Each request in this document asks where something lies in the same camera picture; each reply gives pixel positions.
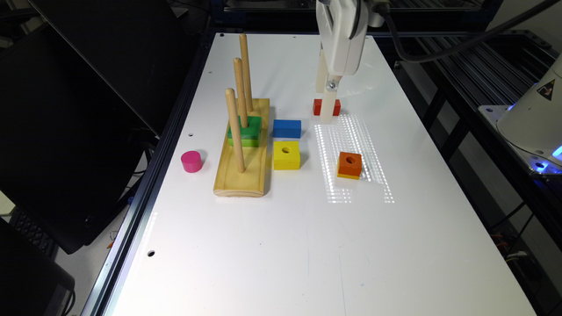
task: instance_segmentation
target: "pink cylinder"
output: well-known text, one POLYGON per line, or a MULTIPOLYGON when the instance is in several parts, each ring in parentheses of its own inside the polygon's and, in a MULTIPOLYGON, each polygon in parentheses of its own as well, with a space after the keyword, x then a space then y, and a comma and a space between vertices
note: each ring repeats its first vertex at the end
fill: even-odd
POLYGON ((184 170, 189 173, 198 172, 203 168, 201 155, 196 151, 189 151, 182 154, 182 164, 184 165, 184 170))

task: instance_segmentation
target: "red block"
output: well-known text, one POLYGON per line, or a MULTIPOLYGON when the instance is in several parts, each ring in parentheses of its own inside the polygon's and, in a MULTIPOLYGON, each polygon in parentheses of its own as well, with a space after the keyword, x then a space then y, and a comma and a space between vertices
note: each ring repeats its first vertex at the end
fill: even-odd
MULTIPOLYGON (((313 113, 314 115, 320 115, 320 108, 322 107, 322 99, 314 99, 314 107, 313 113)), ((334 106, 334 116, 340 115, 340 110, 342 109, 342 104, 340 103, 340 99, 335 100, 334 106)))

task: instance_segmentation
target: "small cube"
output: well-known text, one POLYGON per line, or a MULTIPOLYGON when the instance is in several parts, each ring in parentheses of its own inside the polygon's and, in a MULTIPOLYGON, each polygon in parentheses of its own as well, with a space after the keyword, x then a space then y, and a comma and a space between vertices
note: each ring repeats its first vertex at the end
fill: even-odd
POLYGON ((273 137, 300 138, 300 121, 290 119, 273 120, 273 137))
POLYGON ((340 153, 340 158, 337 160, 337 176, 359 180, 362 169, 360 154, 340 153))
MULTIPOLYGON (((314 115, 320 115, 320 109, 321 108, 322 108, 322 99, 314 99, 313 114, 314 115)), ((336 99, 335 105, 334 105, 333 116, 339 116, 341 109, 342 109, 342 104, 340 103, 340 99, 336 99)))
MULTIPOLYGON (((248 117, 248 127, 240 126, 240 138, 243 147, 259 147, 260 132, 262 131, 261 117, 248 117)), ((232 131, 228 128, 228 145, 232 146, 232 131)))
POLYGON ((300 169, 300 150, 298 141, 273 142, 273 169, 300 169))

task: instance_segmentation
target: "dotted light pattern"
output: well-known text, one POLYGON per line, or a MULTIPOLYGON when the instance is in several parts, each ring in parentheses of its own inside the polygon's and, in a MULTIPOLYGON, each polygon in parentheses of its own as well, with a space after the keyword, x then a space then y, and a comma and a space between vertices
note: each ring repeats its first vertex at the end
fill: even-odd
POLYGON ((351 203, 353 190, 334 185, 337 159, 340 152, 361 154, 363 170, 359 180, 377 182, 384 186, 385 203, 394 203, 385 174, 367 130, 367 125, 357 115, 343 114, 335 124, 314 127, 321 156, 322 172, 329 203, 351 203))

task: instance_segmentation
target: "blue block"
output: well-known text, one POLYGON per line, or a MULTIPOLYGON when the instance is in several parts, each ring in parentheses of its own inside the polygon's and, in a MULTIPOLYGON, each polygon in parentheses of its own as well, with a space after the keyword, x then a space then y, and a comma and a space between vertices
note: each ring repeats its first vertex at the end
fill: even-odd
POLYGON ((273 120, 273 137, 300 138, 300 121, 290 119, 273 120))

